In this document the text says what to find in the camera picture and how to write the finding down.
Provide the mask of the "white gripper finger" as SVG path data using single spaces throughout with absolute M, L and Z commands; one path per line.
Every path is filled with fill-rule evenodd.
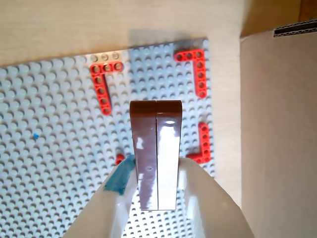
M 179 159 L 178 187 L 184 192 L 186 215 L 193 222 L 195 237 L 254 237 L 240 207 L 195 161 Z
M 114 167 L 64 234 L 65 238 L 119 238 L 136 192 L 135 156 Z

